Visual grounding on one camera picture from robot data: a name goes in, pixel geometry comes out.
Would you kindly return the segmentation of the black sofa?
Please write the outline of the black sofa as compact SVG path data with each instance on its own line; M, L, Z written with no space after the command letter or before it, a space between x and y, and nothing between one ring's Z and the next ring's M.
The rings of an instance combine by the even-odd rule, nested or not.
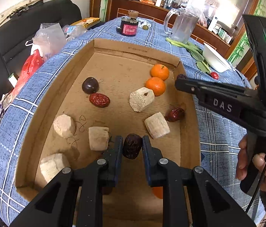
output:
M38 1L12 15L0 26L0 100L12 90L8 78L20 74L23 64L31 53L25 43L31 40L42 23L70 25L82 18L79 7L71 0Z

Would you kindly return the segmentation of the orange tangerine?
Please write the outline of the orange tangerine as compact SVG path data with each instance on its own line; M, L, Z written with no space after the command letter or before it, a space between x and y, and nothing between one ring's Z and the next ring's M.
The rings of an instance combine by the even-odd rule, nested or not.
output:
M158 77L151 77L145 83L145 87L151 89L155 96L162 95L166 90L166 84Z
M163 199L163 188L162 187L152 187L152 193L159 199Z
M162 64L156 64L151 68L150 75L166 81L169 78L169 70Z

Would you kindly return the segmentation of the green leafy vegetable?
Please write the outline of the green leafy vegetable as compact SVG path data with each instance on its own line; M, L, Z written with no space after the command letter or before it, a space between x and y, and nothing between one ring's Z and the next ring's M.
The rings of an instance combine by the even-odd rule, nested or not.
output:
M170 38L166 38L166 41L171 43L174 46L185 48L191 57L196 60L196 66L199 70L211 75L212 71L210 70L208 64L205 62L204 56L202 55L202 51L194 44L188 42L188 44L184 44L182 42L177 42Z

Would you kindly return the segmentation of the clear plastic pitcher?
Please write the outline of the clear plastic pitcher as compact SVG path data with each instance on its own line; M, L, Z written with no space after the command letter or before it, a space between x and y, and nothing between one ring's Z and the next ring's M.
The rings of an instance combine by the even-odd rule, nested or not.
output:
M168 22L176 15L173 27L168 27ZM165 33L171 40L187 44L199 18L185 9L171 9L164 19Z

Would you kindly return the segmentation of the dark jar pink label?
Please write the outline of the dark jar pink label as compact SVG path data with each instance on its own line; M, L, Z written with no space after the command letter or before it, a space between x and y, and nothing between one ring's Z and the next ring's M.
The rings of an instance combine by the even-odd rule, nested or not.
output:
M121 19L120 27L116 29L118 33L124 36L135 36L137 34L137 21L139 13L135 10L129 10L128 15Z

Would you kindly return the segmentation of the dark wrinkled date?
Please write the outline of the dark wrinkled date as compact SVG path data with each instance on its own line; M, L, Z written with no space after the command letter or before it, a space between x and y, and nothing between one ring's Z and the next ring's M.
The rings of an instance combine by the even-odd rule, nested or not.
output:
M142 137L131 133L125 138L122 154L128 159L135 159L139 155L141 147L143 145Z

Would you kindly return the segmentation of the wooden counter cabinet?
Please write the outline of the wooden counter cabinet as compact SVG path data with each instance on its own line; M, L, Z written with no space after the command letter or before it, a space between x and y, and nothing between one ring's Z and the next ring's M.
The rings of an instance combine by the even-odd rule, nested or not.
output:
M92 15L99 13L99 9L96 5L99 5L99 0L90 0ZM254 14L258 11L260 0L249 0L246 3L246 13ZM168 10L161 7L156 7L147 3L131 0L107 0L106 14L103 17L103 21L107 22L111 19L115 19L120 16L128 14L128 11L136 10L139 12L140 17L151 19L159 24L163 24L164 18L167 15ZM200 43L208 43L226 59L229 59L234 55L236 49L241 50L246 45L246 29L244 24L238 27L237 32L234 33L234 39L230 44L224 42L219 36L210 32L207 28L201 25L196 25L192 36L194 40ZM253 56L251 56L250 50L246 51L246 55L242 57L237 69L248 79L251 80L257 74L257 67L254 63Z

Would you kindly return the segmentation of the beige yam chunk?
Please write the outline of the beige yam chunk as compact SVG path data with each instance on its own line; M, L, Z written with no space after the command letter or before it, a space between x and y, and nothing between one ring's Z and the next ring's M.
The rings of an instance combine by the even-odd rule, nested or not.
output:
M154 101L154 99L155 95L152 89L143 87L130 93L129 104L134 112L142 112Z
M108 127L89 127L88 138L92 151L104 151L108 148L109 128Z
M66 114L57 116L53 122L53 127L55 132L62 138L71 137L76 131L74 120Z
M145 126L153 139L170 133L170 128L161 112L157 112L144 121Z
M47 156L43 158L40 163L40 171L47 183L49 183L65 167L70 167L70 163L62 153Z

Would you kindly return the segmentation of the red tomato near greens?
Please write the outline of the red tomato near greens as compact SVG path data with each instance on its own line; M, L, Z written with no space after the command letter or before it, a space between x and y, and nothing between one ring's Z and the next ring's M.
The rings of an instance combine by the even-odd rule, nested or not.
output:
M219 79L219 75L218 75L216 72L211 72L210 75L211 75L211 77L212 77L213 79L216 79L216 80Z

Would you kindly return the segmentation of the blue plaid tablecloth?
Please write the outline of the blue plaid tablecloth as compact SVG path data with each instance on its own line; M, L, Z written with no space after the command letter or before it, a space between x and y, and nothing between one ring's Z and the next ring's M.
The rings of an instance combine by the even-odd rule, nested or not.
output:
M166 41L161 24L151 22L148 30L139 29L136 36L126 37L116 31L120 21L119 18L113 19L67 43L60 53L49 59L29 79L4 115L0 123L0 218L5 224L10 224L27 205L27 201L16 192L14 178L19 152L32 116L57 74L88 42L95 38L106 38L161 50L179 57L188 77L210 80L198 69L196 60L184 48ZM196 106L196 113L200 126L202 167L243 209L249 211L255 222L260 222L265 215L261 200L244 194L234 177L238 144L246 130L204 107Z

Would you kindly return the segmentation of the red plastic bag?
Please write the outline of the red plastic bag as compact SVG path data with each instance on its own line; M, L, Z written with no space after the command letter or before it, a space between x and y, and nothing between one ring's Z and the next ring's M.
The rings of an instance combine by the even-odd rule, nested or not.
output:
M38 49L36 49L32 55L30 55L26 62L24 63L20 77L12 91L12 98L15 98L27 81L32 77L32 75L43 65L44 60L40 55Z

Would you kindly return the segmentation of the small red jujube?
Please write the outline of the small red jujube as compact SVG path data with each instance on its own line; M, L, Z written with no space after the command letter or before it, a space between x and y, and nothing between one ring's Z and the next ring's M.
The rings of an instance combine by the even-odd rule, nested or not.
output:
M185 117L185 111L182 108L174 108L170 110L167 115L165 116L165 119L168 122L176 122Z

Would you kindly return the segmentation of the clear plastic bag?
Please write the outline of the clear plastic bag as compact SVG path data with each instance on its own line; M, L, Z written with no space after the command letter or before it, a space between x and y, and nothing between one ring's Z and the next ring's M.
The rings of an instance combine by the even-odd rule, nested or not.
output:
M31 46L31 55L39 50L40 56L46 61L59 53L67 42L83 35L87 29L82 25L65 25L59 23L42 23L35 36L26 41L25 45Z

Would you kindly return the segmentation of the dark purple plum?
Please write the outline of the dark purple plum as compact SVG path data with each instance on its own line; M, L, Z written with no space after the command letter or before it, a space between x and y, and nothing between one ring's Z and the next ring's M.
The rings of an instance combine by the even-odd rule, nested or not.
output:
M99 90L99 83L94 77L88 77L82 84L82 90L86 94L93 94Z

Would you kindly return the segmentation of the cardboard tray box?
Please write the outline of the cardboard tray box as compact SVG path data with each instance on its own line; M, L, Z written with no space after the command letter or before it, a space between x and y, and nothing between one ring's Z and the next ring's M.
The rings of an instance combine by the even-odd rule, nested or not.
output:
M145 87L152 76L151 68L162 64L169 70L164 81L165 92L142 112L134 112L129 104L133 91ZM178 91L175 80L185 70L174 55L135 44L97 38L86 44L60 71L41 100L28 127L17 164L15 186L29 203L48 184L40 171L41 160L56 153L68 159L73 170L85 168L106 151L90 149L88 128L108 127L108 149L116 136L134 133L148 136L151 146L178 166L193 169L200 164L198 120L191 94ZM89 101L90 94L82 90L88 77L99 83L97 93L109 97L106 108ZM174 108L182 108L185 117L168 122L170 133L153 139L145 119L157 112L165 116ZM75 134L59 136L53 127L55 118L66 114L76 125ZM148 185L142 147L135 159L122 155L121 168L115 187L103 188L102 226L163 226L163 199L157 198Z

